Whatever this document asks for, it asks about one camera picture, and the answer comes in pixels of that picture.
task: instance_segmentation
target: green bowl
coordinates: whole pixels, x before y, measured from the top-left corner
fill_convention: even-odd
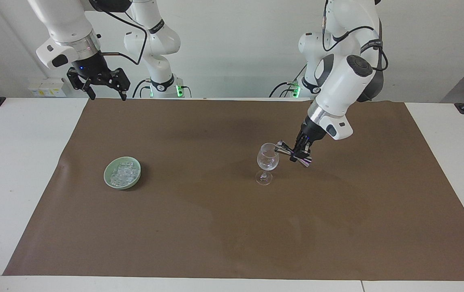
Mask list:
[[[138,176],[136,177],[136,179],[131,181],[128,185],[123,185],[122,187],[115,187],[114,185],[111,185],[111,175],[113,174],[113,171],[118,169],[118,166],[121,163],[125,163],[125,162],[132,162],[134,165],[138,166]],[[106,185],[109,185],[113,189],[127,190],[130,187],[133,187],[139,181],[140,175],[141,175],[141,166],[140,166],[140,163],[136,159],[134,159],[133,157],[120,157],[120,158],[113,160],[106,167],[106,170],[104,170],[104,181],[106,182]]]

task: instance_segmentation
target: brown tablecloth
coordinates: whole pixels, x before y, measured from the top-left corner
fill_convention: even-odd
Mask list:
[[[464,208],[402,103],[353,105],[352,137],[257,185],[308,105],[88,102],[4,275],[464,281]],[[122,156],[128,191],[103,180]]]

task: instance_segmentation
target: wine glass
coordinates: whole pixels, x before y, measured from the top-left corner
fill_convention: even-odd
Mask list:
[[[255,181],[257,181],[259,185],[269,185],[269,183],[273,180],[273,175],[269,171],[274,170],[280,160],[275,148],[275,144],[266,143],[259,150],[259,154],[257,155],[257,164],[263,169],[259,170],[259,172],[255,174]]]

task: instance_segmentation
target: wine glass base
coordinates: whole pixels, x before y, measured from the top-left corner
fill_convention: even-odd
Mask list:
[[[259,170],[259,172],[255,174],[255,181],[257,181],[259,185],[269,185],[272,180],[273,175],[265,170]]]

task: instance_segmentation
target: white table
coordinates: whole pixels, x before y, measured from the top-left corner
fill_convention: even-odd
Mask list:
[[[29,98],[8,99],[0,108],[0,275],[85,104],[85,99]],[[407,107],[464,205],[464,115],[453,105],[412,103]],[[464,290],[464,282],[0,276],[1,290],[455,292]]]

